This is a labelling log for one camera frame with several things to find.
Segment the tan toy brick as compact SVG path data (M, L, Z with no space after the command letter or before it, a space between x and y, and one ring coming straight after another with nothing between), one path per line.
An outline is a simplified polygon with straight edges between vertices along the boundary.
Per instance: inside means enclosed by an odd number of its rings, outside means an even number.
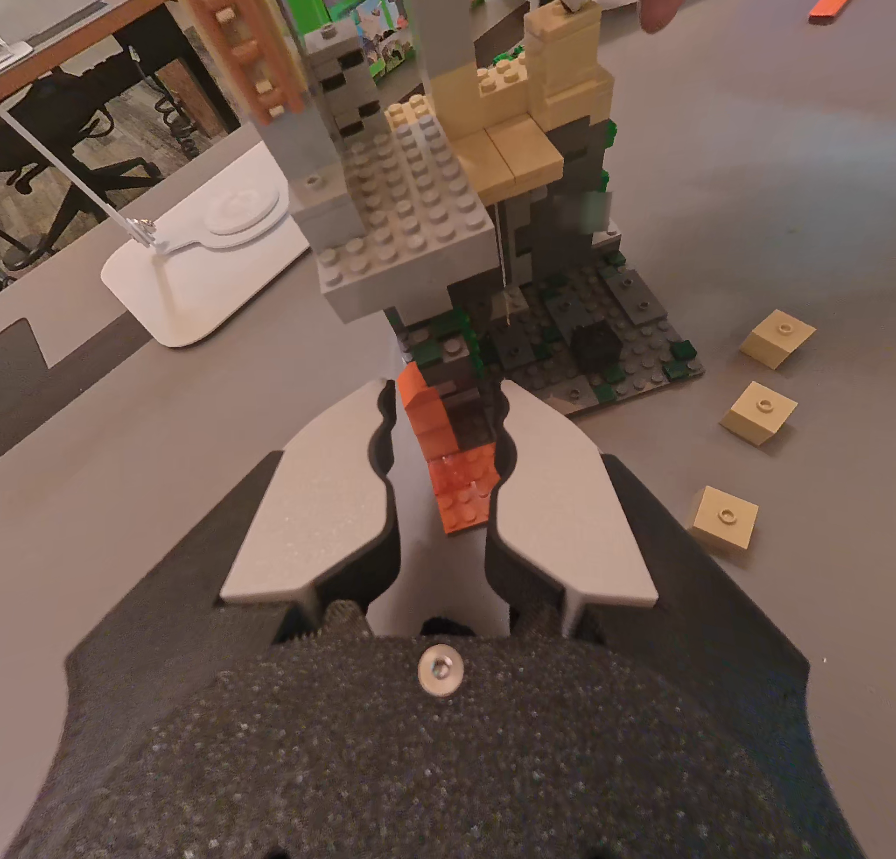
M761 447L789 419L798 402L752 381L720 420L720 426Z
M777 370L815 332L815 327L785 311L775 310L750 331L739 350L763 366Z
M686 529L715 549L746 551L758 513L758 505L707 485L694 498Z

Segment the black office chair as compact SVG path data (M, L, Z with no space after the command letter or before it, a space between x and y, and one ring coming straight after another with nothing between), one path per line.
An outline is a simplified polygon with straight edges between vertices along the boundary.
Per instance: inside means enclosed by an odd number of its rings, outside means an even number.
M74 154L84 140L108 135L114 128L102 95L84 85L80 77L54 69L36 80L9 111L40 142L77 175L104 203L110 204L111 190L147 189L163 179L161 169L141 157L91 169ZM1 170L8 174L8 186L28 194L31 182L52 167L39 151L5 121L1 126ZM92 215L100 223L106 212L74 185L69 186L49 231L27 242L2 231L2 240L10 245L3 259L2 285L12 273L25 270L44 256L56 252L56 242L79 213Z

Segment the grey desk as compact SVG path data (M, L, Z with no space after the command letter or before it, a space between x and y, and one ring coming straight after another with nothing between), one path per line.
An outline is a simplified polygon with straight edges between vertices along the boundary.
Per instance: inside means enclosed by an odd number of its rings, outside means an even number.
M688 0L656 36L605 14L623 253L705 374L578 424L684 526L711 485L759 506L723 569L811 663L823 768L894 857L894 0ZM775 310L816 328L777 370ZM56 753L73 648L265 456L400 368L297 262L207 341L151 341L2 456L2 852ZM752 381L797 401L761 447L720 426Z

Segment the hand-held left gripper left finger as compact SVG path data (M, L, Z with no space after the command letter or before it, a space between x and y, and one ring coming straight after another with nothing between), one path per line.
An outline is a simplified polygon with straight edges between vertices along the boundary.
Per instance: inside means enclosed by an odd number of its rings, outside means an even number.
M400 569L393 486L396 384L374 379L285 446L219 592L226 604L333 601L367 610Z

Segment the white book stand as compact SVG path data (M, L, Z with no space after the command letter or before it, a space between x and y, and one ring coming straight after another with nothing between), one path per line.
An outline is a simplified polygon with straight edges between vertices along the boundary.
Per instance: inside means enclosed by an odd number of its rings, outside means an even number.
M164 347L207 338L308 252L290 212L303 162L296 116L254 127L255 146L156 219L100 202L126 235L101 282Z

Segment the toy brick building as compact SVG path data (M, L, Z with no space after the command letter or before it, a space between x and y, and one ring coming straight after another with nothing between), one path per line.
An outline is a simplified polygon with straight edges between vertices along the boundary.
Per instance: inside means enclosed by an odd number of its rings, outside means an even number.
M340 319L392 326L447 535L487 521L492 384L575 415L700 376L611 227L594 0L537 0L521 47L472 75L426 83L419 58L425 93L390 105L360 39L330 25L308 49L285 0L179 1L254 125L295 114L291 213Z

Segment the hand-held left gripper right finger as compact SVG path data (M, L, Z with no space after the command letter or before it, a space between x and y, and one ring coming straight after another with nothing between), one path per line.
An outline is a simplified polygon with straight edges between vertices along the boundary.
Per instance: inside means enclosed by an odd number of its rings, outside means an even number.
M485 572L511 610L651 608L643 554L597 445L513 380L496 392L496 470Z

